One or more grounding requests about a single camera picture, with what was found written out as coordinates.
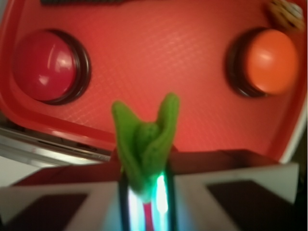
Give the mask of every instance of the glowing light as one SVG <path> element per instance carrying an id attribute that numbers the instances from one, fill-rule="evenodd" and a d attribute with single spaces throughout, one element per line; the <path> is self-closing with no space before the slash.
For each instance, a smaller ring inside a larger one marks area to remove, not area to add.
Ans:
<path id="1" fill-rule="evenodd" d="M 168 211 L 167 190 L 163 174 L 157 179 L 156 207 L 161 214 L 165 214 Z"/>
<path id="2" fill-rule="evenodd" d="M 129 188 L 128 189 L 129 224 L 131 231 L 145 230 L 145 216 L 142 201 Z"/>
<path id="3" fill-rule="evenodd" d="M 156 182 L 156 190 L 152 201 L 152 219 L 155 231 L 168 231 L 168 200 L 165 175 L 162 173 Z"/>

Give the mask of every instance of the green leaf shape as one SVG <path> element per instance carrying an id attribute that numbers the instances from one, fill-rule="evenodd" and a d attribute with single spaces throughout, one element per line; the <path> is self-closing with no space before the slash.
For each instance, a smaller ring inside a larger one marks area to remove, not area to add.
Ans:
<path id="1" fill-rule="evenodd" d="M 157 120 L 142 122 L 124 103 L 112 106 L 117 151 L 132 190 L 150 202 L 158 176 L 166 167 L 176 133 L 180 100 L 168 94 L 160 105 Z"/>

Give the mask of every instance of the red panel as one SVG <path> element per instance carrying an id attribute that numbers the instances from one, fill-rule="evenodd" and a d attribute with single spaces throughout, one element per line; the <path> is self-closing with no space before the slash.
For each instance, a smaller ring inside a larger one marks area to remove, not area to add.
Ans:
<path id="1" fill-rule="evenodd" d="M 42 6 L 38 0 L 10 0 L 0 32 L 0 107 L 21 126 L 112 150 L 114 100 L 125 101 L 142 119 L 154 120 L 163 97 L 173 91 L 181 98 L 175 139 L 180 151 L 244 148 L 279 160 L 307 93 L 306 34 L 291 35 L 301 73 L 284 95 L 242 97 L 229 87 L 224 72 L 232 41 L 250 28 L 270 26 L 265 2 L 132 0 Z M 304 0 L 297 2 L 306 10 Z M 92 61 L 88 90 L 63 106 L 27 97 L 11 70 L 16 43 L 46 28 L 73 35 Z"/>
<path id="2" fill-rule="evenodd" d="M 276 165 L 276 161 L 249 150 L 171 153 L 170 170 L 175 175 L 224 171 L 243 167 Z"/>
<path id="3" fill-rule="evenodd" d="M 46 168 L 15 184 L 42 185 L 119 181 L 121 165 L 116 162 L 85 166 Z"/>

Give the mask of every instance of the textured red surface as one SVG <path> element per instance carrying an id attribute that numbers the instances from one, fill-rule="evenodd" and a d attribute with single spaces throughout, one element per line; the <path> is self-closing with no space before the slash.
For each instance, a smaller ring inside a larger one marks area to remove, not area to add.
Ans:
<path id="1" fill-rule="evenodd" d="M 224 72 L 232 41 L 252 27 L 269 26 L 265 2 L 132 0 L 44 7 L 39 1 L 11 0 L 0 37 L 1 109 L 22 126 L 112 149 L 114 100 L 154 120 L 163 97 L 173 91 L 181 98 L 174 143 L 180 151 L 249 149 L 278 160 L 307 92 L 305 34 L 292 35 L 302 72 L 284 95 L 242 97 L 229 87 Z M 88 90 L 67 105 L 32 100 L 12 77 L 16 43 L 45 28 L 72 34 L 92 61 Z"/>

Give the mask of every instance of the white panel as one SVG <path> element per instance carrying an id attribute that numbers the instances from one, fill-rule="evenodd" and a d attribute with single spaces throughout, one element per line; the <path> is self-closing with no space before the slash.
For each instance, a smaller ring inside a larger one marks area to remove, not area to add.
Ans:
<path id="1" fill-rule="evenodd" d="M 179 231 L 239 230 L 198 179 L 176 176 L 174 184 Z"/>
<path id="2" fill-rule="evenodd" d="M 0 187 L 9 186 L 40 168 L 0 156 Z"/>
<path id="3" fill-rule="evenodd" d="M 178 229 L 238 230 L 206 188 L 207 184 L 253 180 L 286 201 L 296 197 L 298 164 L 252 167 L 228 171 L 175 176 Z"/>
<path id="4" fill-rule="evenodd" d="M 3 188 L 0 190 L 2 222 L 6 224 L 43 195 L 62 193 L 88 194 L 65 230 L 122 230 L 117 182 Z"/>
<path id="5" fill-rule="evenodd" d="M 288 145 L 285 148 L 282 157 L 280 158 L 281 163 L 287 163 L 291 160 L 293 154 L 295 153 L 298 147 L 298 144 L 305 131 L 306 126 L 307 126 L 307 95 L 303 103 L 302 111 L 299 114 L 297 123 L 289 139 Z"/>

